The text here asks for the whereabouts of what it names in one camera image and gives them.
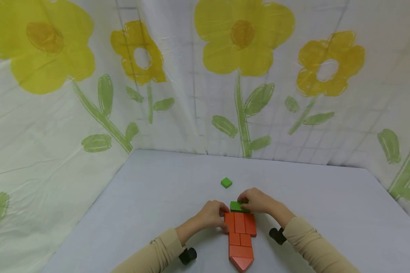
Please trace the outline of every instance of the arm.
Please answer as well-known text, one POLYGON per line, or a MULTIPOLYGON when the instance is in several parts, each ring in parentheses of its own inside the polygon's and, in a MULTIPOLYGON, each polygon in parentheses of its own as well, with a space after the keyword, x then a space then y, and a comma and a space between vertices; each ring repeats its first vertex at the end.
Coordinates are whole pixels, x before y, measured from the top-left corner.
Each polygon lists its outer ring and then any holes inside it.
POLYGON ((316 273, 360 272, 307 221, 296 217, 284 204, 260 190, 246 190, 239 196, 238 201, 248 202, 242 205, 243 209, 271 215, 284 229, 283 235, 288 242, 308 261, 316 273))
POLYGON ((208 201, 192 218, 176 229, 169 228, 156 239, 122 262, 111 273, 159 273, 185 249, 185 243, 194 234, 204 228, 222 228, 228 232, 228 226, 220 216, 229 212, 228 207, 219 201, 208 201))

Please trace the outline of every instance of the person's left hand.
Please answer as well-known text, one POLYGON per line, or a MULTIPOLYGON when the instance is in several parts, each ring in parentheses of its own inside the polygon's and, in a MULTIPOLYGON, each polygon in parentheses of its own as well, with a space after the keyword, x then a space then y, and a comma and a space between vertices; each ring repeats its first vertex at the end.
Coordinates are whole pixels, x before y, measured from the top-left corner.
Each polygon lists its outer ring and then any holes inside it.
POLYGON ((223 233, 229 233, 229 227, 222 220, 225 212, 230 212, 230 209, 217 200, 206 202, 205 206, 200 210, 194 218, 200 223, 203 228, 221 228, 223 233))

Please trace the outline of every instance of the fabric backdrop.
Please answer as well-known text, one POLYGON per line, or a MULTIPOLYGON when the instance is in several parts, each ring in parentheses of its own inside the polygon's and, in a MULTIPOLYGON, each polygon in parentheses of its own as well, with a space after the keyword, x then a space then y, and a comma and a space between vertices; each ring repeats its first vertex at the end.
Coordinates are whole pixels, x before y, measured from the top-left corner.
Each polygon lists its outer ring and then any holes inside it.
POLYGON ((410 215, 410 0, 0 0, 0 273, 140 148, 361 167, 410 215))

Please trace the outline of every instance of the orange block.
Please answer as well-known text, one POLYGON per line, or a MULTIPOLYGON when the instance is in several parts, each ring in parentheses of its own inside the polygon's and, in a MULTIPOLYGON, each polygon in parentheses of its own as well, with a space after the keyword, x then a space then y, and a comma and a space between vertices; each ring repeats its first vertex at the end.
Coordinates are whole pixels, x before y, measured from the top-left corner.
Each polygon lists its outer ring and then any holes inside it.
POLYGON ((252 246, 251 236, 249 234, 240 234, 240 245, 252 246))
POLYGON ((250 234, 252 237, 257 236, 257 226, 255 225, 255 216, 252 213, 243 213, 244 214, 244 224, 247 234, 250 234))
POLYGON ((230 257, 230 261, 237 268, 238 272, 243 273, 251 266, 254 259, 241 258, 241 257, 230 257))
POLYGON ((246 233, 244 226, 244 213, 234 212, 234 224, 236 233, 246 233))
POLYGON ((230 238, 230 245, 241 245, 239 233, 230 233, 229 238, 230 238))
POLYGON ((254 250, 249 246, 240 245, 230 245, 230 258, 231 257, 241 257, 241 258, 254 258, 254 250))
POLYGON ((230 232, 235 232, 234 213, 233 212, 226 212, 225 213, 225 224, 227 224, 228 227, 230 228, 230 232))

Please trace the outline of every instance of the hand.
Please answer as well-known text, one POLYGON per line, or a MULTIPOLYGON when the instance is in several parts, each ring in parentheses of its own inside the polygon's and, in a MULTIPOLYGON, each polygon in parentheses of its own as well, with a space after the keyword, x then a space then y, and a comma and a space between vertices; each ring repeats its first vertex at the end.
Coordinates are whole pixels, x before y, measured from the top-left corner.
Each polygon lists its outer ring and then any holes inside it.
POLYGON ((229 227, 222 220, 225 212, 230 209, 217 200, 206 202, 205 206, 194 216, 203 228, 221 228, 225 234, 229 233, 229 227))
POLYGON ((219 227, 224 233, 229 233, 229 227, 221 218, 225 212, 230 212, 230 209, 222 202, 217 200, 206 202, 202 210, 175 229, 181 245, 185 245, 191 236, 204 228, 219 227))
POLYGON ((237 198, 237 201, 245 203, 241 205, 242 209, 271 215, 282 228, 285 228, 296 217, 283 203, 276 201, 257 188, 245 190, 237 198))
POLYGON ((268 214, 271 214, 272 210, 279 204, 278 201, 257 188, 245 190, 237 198, 237 201, 244 203, 241 205, 242 209, 268 214))

